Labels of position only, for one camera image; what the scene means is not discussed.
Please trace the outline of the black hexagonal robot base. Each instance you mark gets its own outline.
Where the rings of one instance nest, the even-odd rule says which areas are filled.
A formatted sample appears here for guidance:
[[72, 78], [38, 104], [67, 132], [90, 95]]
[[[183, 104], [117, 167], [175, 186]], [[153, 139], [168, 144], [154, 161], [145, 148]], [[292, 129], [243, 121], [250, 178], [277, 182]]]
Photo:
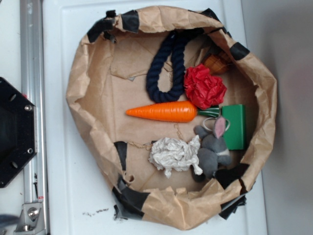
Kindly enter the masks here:
[[36, 154], [35, 106], [0, 79], [0, 187], [7, 187]]

